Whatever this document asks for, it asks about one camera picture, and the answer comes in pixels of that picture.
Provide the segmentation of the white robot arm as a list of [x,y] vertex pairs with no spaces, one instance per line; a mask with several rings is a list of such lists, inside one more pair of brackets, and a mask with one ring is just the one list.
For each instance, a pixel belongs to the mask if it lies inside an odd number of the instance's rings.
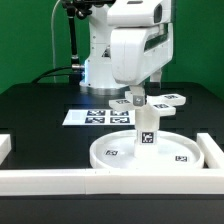
[[128,86],[133,104],[144,105],[142,83],[173,56],[172,0],[97,1],[91,11],[90,55],[81,87],[113,94]]

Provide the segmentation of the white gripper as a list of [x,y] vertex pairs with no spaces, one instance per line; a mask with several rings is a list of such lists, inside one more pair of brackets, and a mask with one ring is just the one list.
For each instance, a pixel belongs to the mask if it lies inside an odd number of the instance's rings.
[[150,81],[160,83],[162,68],[173,56],[173,24],[168,25],[167,39],[155,47],[148,41],[159,34],[160,26],[149,28],[116,28],[111,33],[110,57],[112,75],[119,84],[130,86],[135,106],[144,106],[145,89],[139,85],[150,75]]

